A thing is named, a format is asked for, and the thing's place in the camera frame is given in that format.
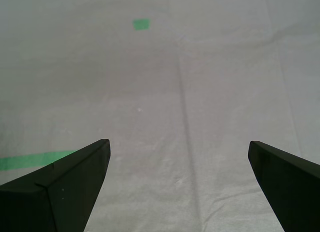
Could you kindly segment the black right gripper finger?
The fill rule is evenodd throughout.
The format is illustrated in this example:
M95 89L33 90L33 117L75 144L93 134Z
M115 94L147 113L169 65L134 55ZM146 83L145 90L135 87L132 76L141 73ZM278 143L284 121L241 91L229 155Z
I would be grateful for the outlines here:
M84 231L110 154L101 139L1 185L1 231Z
M284 231L319 231L320 166L260 141L248 159Z

